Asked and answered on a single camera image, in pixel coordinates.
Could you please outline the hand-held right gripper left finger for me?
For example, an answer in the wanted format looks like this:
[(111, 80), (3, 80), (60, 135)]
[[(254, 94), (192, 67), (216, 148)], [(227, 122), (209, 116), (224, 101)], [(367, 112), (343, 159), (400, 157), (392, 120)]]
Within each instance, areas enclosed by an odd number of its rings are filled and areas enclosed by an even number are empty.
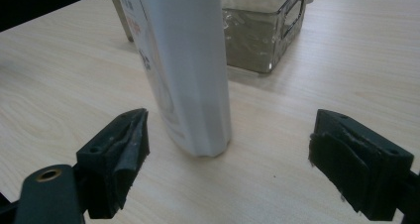
[(92, 219), (111, 219), (150, 154), (147, 109), (117, 116), (77, 153), (76, 179), (82, 206)]

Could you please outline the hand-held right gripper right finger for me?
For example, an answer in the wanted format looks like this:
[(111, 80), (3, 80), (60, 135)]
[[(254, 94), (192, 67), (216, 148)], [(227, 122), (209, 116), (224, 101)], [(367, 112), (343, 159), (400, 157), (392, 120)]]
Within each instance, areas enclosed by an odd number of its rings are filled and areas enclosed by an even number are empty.
[(318, 110), (309, 161), (368, 220), (414, 219), (414, 156), (353, 118)]

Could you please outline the white blue pump bottle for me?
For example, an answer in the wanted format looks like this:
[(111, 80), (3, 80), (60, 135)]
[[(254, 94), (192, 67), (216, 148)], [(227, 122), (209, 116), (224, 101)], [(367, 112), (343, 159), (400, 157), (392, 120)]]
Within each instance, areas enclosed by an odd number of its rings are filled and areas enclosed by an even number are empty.
[(120, 0), (166, 131), (195, 157), (231, 139), (221, 0)]

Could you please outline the clear plastic storage box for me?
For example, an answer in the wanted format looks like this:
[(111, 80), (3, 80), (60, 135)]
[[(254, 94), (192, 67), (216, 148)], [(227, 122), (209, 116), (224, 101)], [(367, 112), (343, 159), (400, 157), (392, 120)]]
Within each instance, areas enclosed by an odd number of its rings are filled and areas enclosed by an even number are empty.
[(270, 73), (308, 0), (120, 0), (142, 56), (165, 67), (222, 64)]

